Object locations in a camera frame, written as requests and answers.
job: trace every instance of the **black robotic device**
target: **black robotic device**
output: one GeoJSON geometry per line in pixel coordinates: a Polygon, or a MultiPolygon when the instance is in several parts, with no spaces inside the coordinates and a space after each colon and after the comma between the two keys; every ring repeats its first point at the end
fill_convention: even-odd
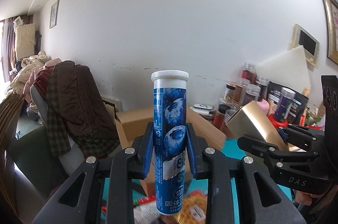
{"type": "MultiPolygon", "coordinates": [[[[270,176],[250,156],[242,160],[226,157],[208,147],[187,124],[186,145],[190,170],[197,180],[208,179],[206,224],[234,223],[230,178],[236,182],[241,224],[305,224],[313,222],[316,205],[299,206],[288,200],[276,183],[313,194],[323,194],[337,183],[338,127],[336,76],[322,76],[326,107],[325,136],[322,131],[296,125],[280,128],[286,141],[305,152],[279,151],[277,146],[244,135],[238,139],[242,150],[264,158],[270,176]]],[[[67,179],[34,219],[33,224],[100,223],[104,178],[110,177],[106,224],[134,223],[132,179],[144,179],[153,151],[153,124],[132,147],[113,158],[89,157],[67,179]]]]}

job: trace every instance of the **silver screw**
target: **silver screw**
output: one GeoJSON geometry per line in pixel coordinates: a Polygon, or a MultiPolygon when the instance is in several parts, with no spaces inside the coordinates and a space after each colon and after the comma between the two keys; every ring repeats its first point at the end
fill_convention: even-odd
{"type": "Polygon", "coordinates": [[[95,161],[96,161],[96,157],[95,156],[89,156],[86,159],[86,162],[89,163],[89,164],[93,164],[93,163],[95,163],[95,161]]]}
{"type": "Polygon", "coordinates": [[[250,156],[244,157],[244,162],[247,164],[252,164],[254,162],[254,159],[250,156]]]}
{"type": "Polygon", "coordinates": [[[215,149],[212,148],[212,147],[208,147],[208,148],[206,148],[206,153],[207,154],[214,154],[215,153],[215,149]]]}
{"type": "Polygon", "coordinates": [[[124,150],[126,154],[133,154],[135,152],[135,149],[133,147],[128,147],[124,150]]]}

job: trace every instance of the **white wall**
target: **white wall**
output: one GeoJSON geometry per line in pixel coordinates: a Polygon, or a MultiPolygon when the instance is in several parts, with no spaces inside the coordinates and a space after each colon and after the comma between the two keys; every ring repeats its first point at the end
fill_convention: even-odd
{"type": "Polygon", "coordinates": [[[49,29],[55,1],[41,11],[42,48],[88,65],[101,94],[125,110],[152,103],[150,75],[162,69],[189,72],[189,104],[215,104],[244,62],[288,49],[295,23],[320,42],[317,68],[309,69],[312,106],[322,100],[320,76],[338,73],[326,57],[322,0],[60,0],[49,29]]]}

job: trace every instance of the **plaid shirt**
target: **plaid shirt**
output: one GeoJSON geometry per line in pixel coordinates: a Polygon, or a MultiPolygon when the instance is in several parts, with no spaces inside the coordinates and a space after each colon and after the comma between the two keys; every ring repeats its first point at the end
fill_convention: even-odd
{"type": "Polygon", "coordinates": [[[55,66],[46,93],[47,134],[52,156],[68,152],[68,134],[85,157],[104,158],[120,143],[116,126],[88,67],[65,61],[55,66]]]}

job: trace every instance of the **framed picture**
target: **framed picture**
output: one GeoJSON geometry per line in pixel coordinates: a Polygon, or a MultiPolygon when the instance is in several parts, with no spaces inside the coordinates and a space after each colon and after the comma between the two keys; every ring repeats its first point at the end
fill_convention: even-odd
{"type": "Polygon", "coordinates": [[[50,20],[49,20],[49,28],[53,28],[56,26],[56,19],[57,19],[57,10],[59,8],[59,0],[57,0],[50,10],[50,20]]]}
{"type": "Polygon", "coordinates": [[[338,65],[338,3],[335,0],[323,0],[328,32],[327,57],[338,65]]]}

